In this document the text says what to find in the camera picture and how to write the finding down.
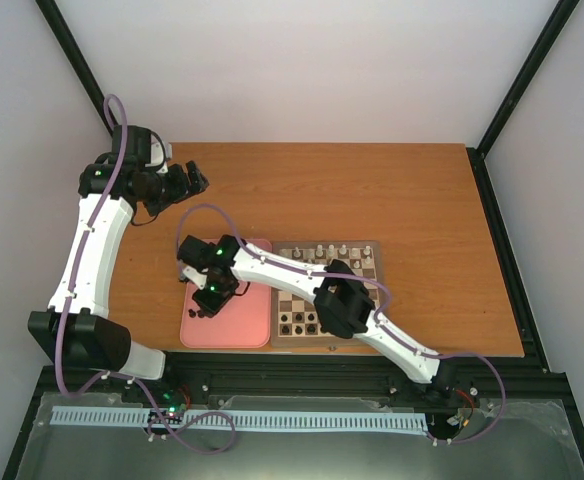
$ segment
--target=black metal frame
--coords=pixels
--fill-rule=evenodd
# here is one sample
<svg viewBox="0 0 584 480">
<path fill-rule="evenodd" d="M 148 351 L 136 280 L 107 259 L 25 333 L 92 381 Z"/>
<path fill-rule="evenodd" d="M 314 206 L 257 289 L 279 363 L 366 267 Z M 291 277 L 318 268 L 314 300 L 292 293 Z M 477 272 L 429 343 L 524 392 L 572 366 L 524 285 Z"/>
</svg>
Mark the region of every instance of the black metal frame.
<svg viewBox="0 0 584 480">
<path fill-rule="evenodd" d="M 549 372 L 485 165 L 490 149 L 578 3 L 579 0 L 558 1 L 483 139 L 477 148 L 468 148 L 467 154 L 525 353 L 523 358 L 492 358 L 491 361 L 503 378 L 509 398 L 551 398 L 563 402 L 584 463 L 584 428 L 581 417 L 565 374 Z M 37 4 L 105 123 L 101 113 L 103 93 L 56 3 L 54 0 L 37 0 Z M 484 397 L 498 397 L 498 385 L 483 364 L 470 358 L 454 361 L 462 385 L 475 386 Z M 233 395 L 301 395 L 370 398 L 391 406 L 410 406 L 428 414 L 444 410 L 422 403 L 414 395 L 411 383 L 403 372 L 383 357 L 170 353 L 168 363 L 170 371 L 166 377 L 187 382 L 193 401 L 210 406 L 216 406 L 218 400 Z M 78 389 L 90 375 L 89 372 L 68 371 L 66 383 L 70 389 Z M 160 397 L 168 385 L 164 382 L 152 382 L 150 388 Z M 122 392 L 126 400 L 147 404 L 145 397 L 136 388 L 130 389 L 118 380 L 99 382 L 93 390 Z M 37 383 L 4 479 L 16 477 L 41 396 L 45 392 L 56 391 L 54 372 L 51 367 L 46 367 Z"/>
</svg>

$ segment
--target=wooden table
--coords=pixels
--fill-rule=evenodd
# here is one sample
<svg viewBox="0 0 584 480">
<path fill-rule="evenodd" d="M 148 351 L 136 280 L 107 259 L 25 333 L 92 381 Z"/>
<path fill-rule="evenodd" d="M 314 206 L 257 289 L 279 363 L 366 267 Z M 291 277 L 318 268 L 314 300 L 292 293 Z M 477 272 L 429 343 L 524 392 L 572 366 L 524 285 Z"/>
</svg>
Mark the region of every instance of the wooden table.
<svg viewBox="0 0 584 480">
<path fill-rule="evenodd" d="M 463 145 L 195 143 L 173 149 L 175 161 L 198 163 L 210 188 L 148 226 L 129 227 L 123 237 L 110 318 L 137 342 L 187 350 L 179 340 L 185 287 L 176 280 L 175 232 L 188 207 L 209 202 L 230 213 L 244 237 L 378 240 L 394 294 L 388 313 L 400 328 L 440 352 L 523 355 Z M 190 218 L 183 235 L 229 233 L 212 211 Z M 328 353 L 270 345 L 249 351 Z M 335 353 L 374 350 L 340 347 Z"/>
</svg>

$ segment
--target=wire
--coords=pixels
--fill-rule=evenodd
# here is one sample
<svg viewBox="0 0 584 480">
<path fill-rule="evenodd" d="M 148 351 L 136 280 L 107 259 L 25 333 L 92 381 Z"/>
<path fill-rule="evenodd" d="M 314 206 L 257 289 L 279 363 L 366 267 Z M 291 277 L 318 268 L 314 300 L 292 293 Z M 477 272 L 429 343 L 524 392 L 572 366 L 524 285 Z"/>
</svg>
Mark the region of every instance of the wire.
<svg viewBox="0 0 584 480">
<path fill-rule="evenodd" d="M 65 385 L 65 380 L 63 379 L 63 338 L 65 336 L 65 328 L 67 325 L 68 315 L 70 313 L 70 306 L 71 306 L 72 300 L 74 299 L 74 296 L 75 296 L 74 289 L 76 287 L 76 279 L 77 279 L 77 276 L 79 273 L 79 267 L 81 264 L 81 259 L 83 257 L 83 252 L 85 251 L 85 246 L 87 244 L 88 236 L 90 235 L 92 228 L 94 226 L 94 223 L 96 222 L 96 219 L 99 215 L 99 212 L 103 208 L 103 205 L 105 204 L 107 197 L 110 194 L 110 191 L 112 190 L 112 186 L 114 185 L 114 182 L 115 182 L 117 176 L 119 175 L 119 172 L 121 171 L 123 157 L 125 156 L 125 146 L 127 145 L 127 138 L 128 138 L 128 128 L 127 128 L 128 127 L 128 120 L 127 120 L 127 116 L 125 114 L 125 108 L 123 107 L 123 103 L 116 95 L 113 95 L 113 94 L 107 95 L 103 101 L 103 111 L 105 113 L 105 118 L 108 122 L 108 125 L 110 126 L 110 128 L 113 128 L 114 122 L 113 122 L 112 117 L 110 115 L 110 109 L 109 109 L 109 104 L 110 104 L 110 101 L 112 101 L 112 100 L 114 100 L 114 102 L 117 104 L 117 108 L 119 109 L 119 113 L 121 115 L 121 147 L 119 148 L 119 154 L 118 154 L 116 163 L 114 165 L 114 169 L 112 170 L 112 175 L 110 176 L 108 183 L 105 185 L 105 188 L 103 189 L 103 193 L 99 197 L 99 200 L 97 201 L 97 204 L 94 207 L 94 210 L 92 211 L 92 214 L 90 215 L 90 218 L 87 221 L 87 228 L 85 229 L 85 231 L 81 235 L 81 238 L 79 239 L 76 253 L 74 255 L 74 260 L 72 261 L 72 268 L 70 270 L 70 277 L 68 279 L 68 293 L 69 293 L 69 295 L 65 298 L 65 302 L 63 303 L 63 309 L 61 311 L 61 317 L 59 319 L 59 326 L 58 326 L 58 331 L 57 331 L 57 335 L 56 335 L 56 345 L 54 347 L 54 375 L 56 377 L 56 383 L 57 383 L 57 386 L 58 386 L 61 394 L 65 397 L 68 397 L 68 398 L 80 397 L 92 385 L 94 385 L 94 383 L 97 382 L 102 376 L 105 376 L 105 377 L 108 376 L 107 372 L 96 373 L 94 376 L 92 376 L 92 378 L 90 378 L 87 382 L 85 382 L 85 384 L 81 388 L 79 388 L 76 392 L 68 391 L 67 386 Z M 161 409 L 157 405 L 156 400 L 154 400 L 152 393 L 150 392 L 150 390 L 145 386 L 145 384 L 141 380 L 138 380 L 136 378 L 130 377 L 128 375 L 123 375 L 120 373 L 109 373 L 109 375 L 111 375 L 112 377 L 120 378 L 120 379 L 124 379 L 124 380 L 132 379 L 134 381 L 134 383 L 136 383 L 141 388 L 141 390 L 143 390 L 143 393 L 145 393 L 145 396 L 147 397 L 148 401 L 152 405 L 152 408 L 156 411 L 157 417 L 161 420 L 161 423 L 163 423 L 163 425 L 168 430 L 170 435 L 172 435 L 172 437 L 174 437 L 181 445 L 183 445 L 187 449 L 192 450 L 193 452 L 196 452 L 196 453 L 200 453 L 202 455 L 214 455 L 217 453 L 224 452 L 225 450 L 227 450 L 228 448 L 230 448 L 234 444 L 234 442 L 236 440 L 236 427 L 234 425 L 232 418 L 228 414 L 223 413 L 223 412 L 204 413 L 202 415 L 198 415 L 198 416 L 194 417 L 187 424 L 183 425 L 181 428 L 179 428 L 178 430 L 175 431 L 170 427 L 167 419 L 165 418 L 165 416 L 161 412 Z M 199 422 L 203 418 L 210 417 L 210 416 L 221 417 L 224 420 L 226 420 L 230 426 L 230 430 L 232 432 L 232 435 L 231 435 L 231 438 L 228 441 L 228 443 L 226 445 L 224 445 L 223 447 L 216 449 L 216 450 L 201 450 L 198 447 L 190 445 L 188 442 L 186 442 L 185 440 L 181 439 L 178 436 L 179 433 L 184 431 L 189 426 Z"/>
<path fill-rule="evenodd" d="M 490 371 L 492 372 L 492 374 L 494 375 L 497 383 L 499 384 L 499 390 L 501 392 L 501 407 L 499 408 L 499 412 L 497 413 L 497 415 L 494 417 L 494 420 L 492 421 L 492 423 L 490 423 L 487 427 L 485 427 L 483 430 L 481 430 L 479 433 L 476 433 L 475 435 L 469 437 L 469 438 L 464 438 L 462 440 L 455 440 L 454 444 L 464 444 L 464 443 L 470 443 L 474 440 L 478 440 L 479 438 L 483 437 L 485 434 L 487 434 L 489 431 L 491 431 L 497 423 L 499 423 L 499 421 L 501 420 L 501 418 L 503 417 L 503 414 L 505 413 L 505 408 L 506 408 L 506 404 L 507 404 L 507 396 L 505 393 L 505 385 L 503 384 L 503 379 L 501 378 L 501 375 L 499 375 L 498 370 L 494 367 L 494 365 L 492 365 L 492 363 L 483 355 L 479 354 L 479 353 L 474 353 L 474 352 L 461 352 L 461 353 L 453 353 L 453 354 L 445 354 L 445 355 L 441 355 L 441 354 L 431 354 L 425 351 L 421 351 L 418 348 L 410 345 L 409 343 L 407 343 L 406 341 L 404 341 L 403 339 L 399 338 L 397 335 L 394 334 L 394 332 L 392 332 L 392 330 L 390 330 L 389 328 L 387 328 L 378 318 L 378 315 L 382 312 L 385 311 L 385 309 L 388 307 L 388 305 L 390 304 L 391 300 L 392 300 L 392 294 L 390 293 L 390 290 L 383 284 L 381 284 L 380 282 L 377 282 L 376 280 L 371 280 L 369 278 L 364 278 L 364 277 L 359 277 L 357 275 L 350 275 L 350 274 L 345 274 L 345 273 L 330 273 L 330 272 L 308 272 L 307 270 L 303 270 L 301 268 L 296 268 L 296 267 L 292 267 L 290 265 L 287 265 L 285 263 L 281 263 L 281 262 L 277 262 L 276 260 L 272 260 L 269 258 L 264 258 L 263 260 L 261 259 L 261 256 L 256 253 L 253 252 L 252 250 L 250 250 L 247 245 L 245 244 L 245 242 L 243 241 L 243 239 L 241 238 L 241 235 L 239 234 L 239 230 L 236 226 L 236 224 L 234 223 L 234 221 L 232 220 L 232 218 L 220 207 L 217 207 L 216 205 L 210 204 L 210 203 L 201 203 L 199 205 L 195 205 L 194 207 L 190 207 L 188 210 L 186 210 L 186 212 L 181 216 L 181 219 L 179 220 L 179 225 L 176 231 L 176 252 L 178 254 L 179 251 L 179 245 L 181 243 L 181 230 L 183 229 L 183 224 L 185 223 L 185 221 L 187 220 L 187 218 L 193 214 L 194 212 L 196 212 L 197 210 L 201 210 L 201 209 L 210 209 L 210 210 L 214 210 L 215 212 L 219 213 L 223 219 L 225 220 L 225 222 L 228 224 L 228 226 L 230 227 L 230 230 L 232 231 L 232 235 L 234 235 L 234 238 L 236 239 L 237 243 L 239 244 L 239 246 L 245 251 L 247 252 L 252 258 L 256 258 L 260 261 L 264 261 L 265 263 L 268 263 L 270 265 L 274 265 L 276 267 L 280 267 L 283 270 L 287 270 L 289 272 L 294 272 L 294 273 L 298 273 L 301 275 L 310 275 L 310 276 L 315 276 L 315 277 L 323 277 L 323 278 L 343 278 L 346 280 L 357 280 L 359 282 L 363 282 L 363 283 L 369 283 L 372 284 L 374 286 L 376 286 L 377 288 L 380 288 L 381 290 L 383 290 L 383 292 L 385 292 L 386 294 L 386 300 L 385 302 L 374 312 L 374 320 L 377 322 L 377 325 L 379 326 L 379 328 L 381 330 L 383 330 L 390 338 L 392 338 L 395 342 L 397 342 L 399 345 L 401 345 L 402 347 L 406 348 L 408 351 L 410 351 L 411 353 L 413 353 L 414 355 L 420 355 L 424 358 L 429 358 L 429 359 L 433 359 L 433 360 L 448 360 L 451 358 L 464 358 L 464 357 L 476 357 L 478 358 L 480 361 L 482 361 L 483 363 L 485 363 L 487 365 L 487 367 L 490 369 Z M 181 262 L 179 260 L 177 260 L 177 276 L 180 275 L 181 273 Z M 431 440 L 435 441 L 436 439 L 428 432 L 427 433 L 428 438 L 430 438 Z"/>
<path fill-rule="evenodd" d="M 192 400 L 190 399 L 190 395 L 188 395 L 189 392 L 189 388 L 187 385 L 183 385 L 181 388 L 179 388 L 179 392 L 181 392 L 181 395 L 183 395 L 183 398 L 185 398 L 185 409 L 189 410 L 190 407 L 192 406 Z"/>
<path fill-rule="evenodd" d="M 245 290 L 243 290 L 243 293 L 235 293 L 234 296 L 235 297 L 242 297 L 243 295 L 248 293 L 248 290 L 250 289 L 250 285 L 252 285 L 252 282 L 247 283 L 247 285 L 245 286 Z"/>
<path fill-rule="evenodd" d="M 136 218 L 136 212 L 134 212 L 134 215 L 132 216 L 132 220 L 130 220 L 130 225 L 132 225 L 133 227 L 145 227 L 146 225 L 151 224 L 152 222 L 154 222 L 157 218 L 159 218 L 159 214 L 157 213 L 155 216 L 153 216 L 150 220 L 148 220 L 147 222 L 143 222 L 143 223 L 136 223 L 134 221 L 134 219 Z"/>
<path fill-rule="evenodd" d="M 472 397 L 470 397 L 467 393 L 465 393 L 463 390 L 457 388 L 455 390 L 455 392 L 462 398 L 464 398 L 465 400 L 467 400 L 468 405 L 470 407 L 470 415 L 468 415 L 467 420 L 470 420 L 470 418 L 472 418 L 472 414 L 474 413 L 474 400 L 472 400 Z"/>
</svg>

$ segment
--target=gray floor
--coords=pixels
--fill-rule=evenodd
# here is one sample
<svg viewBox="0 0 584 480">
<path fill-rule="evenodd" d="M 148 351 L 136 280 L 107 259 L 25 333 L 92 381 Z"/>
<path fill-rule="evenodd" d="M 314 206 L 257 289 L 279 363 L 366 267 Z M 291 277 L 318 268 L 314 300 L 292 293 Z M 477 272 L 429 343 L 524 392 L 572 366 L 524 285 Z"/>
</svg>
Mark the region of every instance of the gray floor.
<svg viewBox="0 0 584 480">
<path fill-rule="evenodd" d="M 396 434 L 239 433 L 232 450 L 216 456 L 169 440 L 148 443 L 141 429 L 50 427 L 54 403 L 39 412 L 20 479 L 584 479 L 567 418 L 551 401 L 512 403 L 493 432 L 465 446 L 435 448 Z M 213 448 L 226 435 L 184 438 Z"/>
</svg>

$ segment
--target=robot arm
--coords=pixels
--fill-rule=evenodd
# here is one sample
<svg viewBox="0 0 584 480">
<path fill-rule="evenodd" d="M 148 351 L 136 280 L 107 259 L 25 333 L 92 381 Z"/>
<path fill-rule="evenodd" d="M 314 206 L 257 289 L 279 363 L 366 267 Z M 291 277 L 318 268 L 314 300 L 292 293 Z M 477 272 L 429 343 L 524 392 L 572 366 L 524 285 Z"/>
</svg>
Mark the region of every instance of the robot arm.
<svg viewBox="0 0 584 480">
<path fill-rule="evenodd" d="M 47 311 L 32 312 L 28 320 L 28 330 L 53 362 L 63 307 L 71 296 L 63 341 L 64 366 L 119 371 L 146 379 L 163 375 L 165 354 L 132 341 L 127 328 L 108 320 L 112 271 L 123 232 L 133 221 L 138 203 L 156 216 L 168 206 L 202 193 L 208 182 L 194 162 L 188 162 L 187 172 L 180 165 L 168 168 L 170 145 L 152 143 L 152 135 L 148 129 L 128 127 L 124 161 L 92 226 L 88 226 L 88 219 L 115 171 L 121 127 L 114 131 L 112 151 L 101 155 L 81 175 L 79 220 L 63 277 Z M 73 272 L 78 252 L 81 263 Z"/>
<path fill-rule="evenodd" d="M 418 384 L 440 383 L 440 360 L 421 355 L 437 355 L 401 331 L 376 307 L 362 282 L 330 278 L 327 273 L 350 274 L 349 267 L 333 260 L 330 265 L 301 263 L 247 244 L 253 255 L 242 249 L 233 236 L 225 235 L 217 245 L 188 236 L 181 244 L 178 259 L 186 266 L 182 278 L 199 290 L 193 299 L 207 316 L 214 316 L 234 295 L 239 281 L 256 282 L 285 290 L 314 304 L 321 326 L 341 338 L 357 338 L 374 347 L 398 365 Z M 307 272 L 305 275 L 279 265 Z M 395 339 L 399 338 L 412 349 Z M 445 382 L 449 372 L 444 373 Z"/>
</svg>

